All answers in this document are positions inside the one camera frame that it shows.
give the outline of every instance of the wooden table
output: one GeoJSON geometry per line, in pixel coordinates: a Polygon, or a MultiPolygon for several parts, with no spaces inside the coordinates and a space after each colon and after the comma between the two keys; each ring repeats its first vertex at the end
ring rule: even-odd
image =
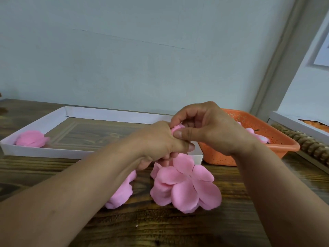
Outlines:
{"type": "MultiPolygon", "coordinates": [[[[62,107],[61,104],[0,101],[0,139],[62,107]]],[[[329,176],[295,153],[283,161],[304,183],[329,203],[329,176]]],[[[0,156],[0,200],[31,187],[76,160],[0,156]]],[[[71,246],[269,246],[254,205],[236,167],[204,163],[215,176],[223,202],[219,208],[183,214],[150,197],[151,168],[132,182],[134,194],[115,210],[102,208],[71,246]]]]}

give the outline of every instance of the forearm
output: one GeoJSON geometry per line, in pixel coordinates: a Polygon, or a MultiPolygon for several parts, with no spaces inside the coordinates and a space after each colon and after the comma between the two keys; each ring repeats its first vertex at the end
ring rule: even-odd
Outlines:
{"type": "Polygon", "coordinates": [[[138,142],[124,139],[5,200],[0,242],[67,246],[137,167],[139,152],[138,142]]]}
{"type": "Polygon", "coordinates": [[[326,246],[329,206],[265,145],[234,157],[270,241],[275,246],[326,246]]]}

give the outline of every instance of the orange basket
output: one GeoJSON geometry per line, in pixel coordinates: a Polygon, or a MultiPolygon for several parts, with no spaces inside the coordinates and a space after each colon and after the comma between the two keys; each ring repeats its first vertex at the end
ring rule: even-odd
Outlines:
{"type": "MultiPolygon", "coordinates": [[[[282,158],[289,151],[299,150],[300,146],[296,141],[250,113],[231,109],[223,110],[236,121],[239,121],[244,128],[250,127],[254,130],[258,130],[255,133],[268,137],[271,144],[266,144],[267,147],[275,152],[279,158],[282,158]]],[[[205,162],[212,165],[236,166],[236,163],[232,157],[225,156],[204,143],[199,142],[199,145],[204,154],[203,160],[205,162]]]]}

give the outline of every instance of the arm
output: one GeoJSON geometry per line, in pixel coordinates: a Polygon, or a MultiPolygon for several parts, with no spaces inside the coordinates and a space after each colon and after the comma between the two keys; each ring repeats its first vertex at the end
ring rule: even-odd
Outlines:
{"type": "Polygon", "coordinates": [[[160,121],[0,204],[2,246],[67,246],[136,168],[193,146],[160,121]]]}
{"type": "Polygon", "coordinates": [[[193,104],[171,120],[179,139],[200,141],[231,155],[274,246],[327,246],[329,206],[285,164],[215,103],[193,104]]]}

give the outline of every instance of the wall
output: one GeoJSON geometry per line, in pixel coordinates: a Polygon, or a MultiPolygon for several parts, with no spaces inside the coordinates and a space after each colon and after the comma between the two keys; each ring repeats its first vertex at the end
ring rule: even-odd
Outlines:
{"type": "Polygon", "coordinates": [[[294,0],[0,0],[8,98],[250,110],[294,0]]]}
{"type": "MultiPolygon", "coordinates": [[[[256,116],[267,121],[277,111],[329,9],[329,0],[308,0],[256,116]]],[[[298,102],[304,100],[296,97],[298,102]]]]}
{"type": "Polygon", "coordinates": [[[329,67],[313,65],[328,33],[329,11],[280,104],[279,112],[311,117],[329,125],[329,67]]]}

